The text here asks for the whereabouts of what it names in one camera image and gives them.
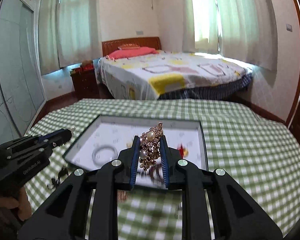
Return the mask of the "left hand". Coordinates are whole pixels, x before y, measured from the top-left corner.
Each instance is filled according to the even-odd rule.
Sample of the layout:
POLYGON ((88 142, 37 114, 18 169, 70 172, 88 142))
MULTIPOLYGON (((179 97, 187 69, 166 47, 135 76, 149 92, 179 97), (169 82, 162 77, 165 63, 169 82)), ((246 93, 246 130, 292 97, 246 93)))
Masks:
POLYGON ((18 217, 21 221, 27 220, 32 216, 31 205, 24 186, 18 191, 17 199, 0 196, 0 207, 7 209, 17 208, 18 217))

